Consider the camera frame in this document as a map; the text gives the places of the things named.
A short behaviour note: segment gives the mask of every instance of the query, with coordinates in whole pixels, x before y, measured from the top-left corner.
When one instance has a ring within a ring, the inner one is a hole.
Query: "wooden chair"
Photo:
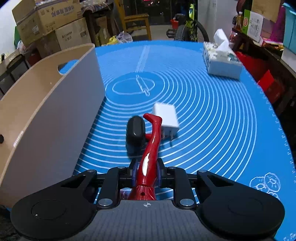
[[[118,9],[118,12],[119,12],[119,16],[120,16],[120,20],[121,20],[121,23],[122,23],[123,30],[125,32],[127,32],[127,31],[146,29],[148,39],[151,40],[150,25],[149,25],[149,22],[148,22],[149,15],[147,13],[143,13],[143,14],[126,16],[126,14],[124,12],[124,6],[121,3],[121,1],[122,0],[114,0],[114,2],[116,4],[116,7]],[[130,27],[130,28],[126,27],[126,23],[128,23],[128,22],[135,22],[135,21],[142,21],[142,20],[145,21],[145,26],[133,26],[133,27]]]

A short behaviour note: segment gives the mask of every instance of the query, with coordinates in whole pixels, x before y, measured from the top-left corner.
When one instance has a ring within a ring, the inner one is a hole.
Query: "metal screw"
[[[98,204],[103,207],[110,206],[112,203],[112,200],[109,198],[103,198],[98,201]]]
[[[194,204],[194,201],[192,199],[189,199],[189,198],[184,198],[180,201],[180,204],[182,206],[185,206],[185,207],[189,207],[189,206],[192,206]]]

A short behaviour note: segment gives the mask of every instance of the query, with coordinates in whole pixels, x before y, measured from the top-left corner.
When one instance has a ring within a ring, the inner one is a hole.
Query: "wall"
[[[198,21],[207,31],[210,41],[219,28],[229,37],[232,19],[237,15],[236,5],[237,0],[198,0]]]
[[[9,0],[0,8],[0,54],[13,53],[15,38],[15,20],[12,15],[12,9],[21,0]]]

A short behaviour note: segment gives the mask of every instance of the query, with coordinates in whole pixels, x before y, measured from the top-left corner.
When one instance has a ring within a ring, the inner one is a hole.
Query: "white power adapter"
[[[179,130],[179,122],[175,106],[172,104],[155,103],[152,114],[162,118],[161,131],[163,137],[173,139]]]

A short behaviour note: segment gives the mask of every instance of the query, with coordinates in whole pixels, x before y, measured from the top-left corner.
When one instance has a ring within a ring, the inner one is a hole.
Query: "red plastic figure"
[[[129,200],[156,200],[154,183],[157,178],[157,154],[161,140],[162,118],[148,113],[143,117],[152,124],[152,133],[146,134],[149,142],[142,156],[136,186],[132,188]]]

